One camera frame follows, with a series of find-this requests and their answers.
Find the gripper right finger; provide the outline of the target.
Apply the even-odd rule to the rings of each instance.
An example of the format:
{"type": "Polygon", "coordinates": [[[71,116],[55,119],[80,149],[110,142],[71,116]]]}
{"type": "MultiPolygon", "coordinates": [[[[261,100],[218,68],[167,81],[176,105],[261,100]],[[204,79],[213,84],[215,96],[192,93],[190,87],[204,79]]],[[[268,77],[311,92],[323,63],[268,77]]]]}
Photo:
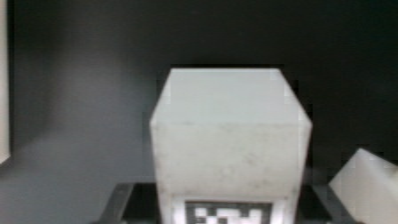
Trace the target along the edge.
{"type": "Polygon", "coordinates": [[[302,186],[298,224],[362,224],[353,219],[327,185],[302,186]]]}

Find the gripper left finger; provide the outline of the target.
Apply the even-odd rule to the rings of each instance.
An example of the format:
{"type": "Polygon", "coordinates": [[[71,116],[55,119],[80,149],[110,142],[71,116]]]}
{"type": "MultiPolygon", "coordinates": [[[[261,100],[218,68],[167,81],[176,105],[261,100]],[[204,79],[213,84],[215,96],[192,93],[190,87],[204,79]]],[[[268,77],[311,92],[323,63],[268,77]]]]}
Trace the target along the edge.
{"type": "Polygon", "coordinates": [[[96,224],[156,224],[156,185],[115,185],[96,224]]]}

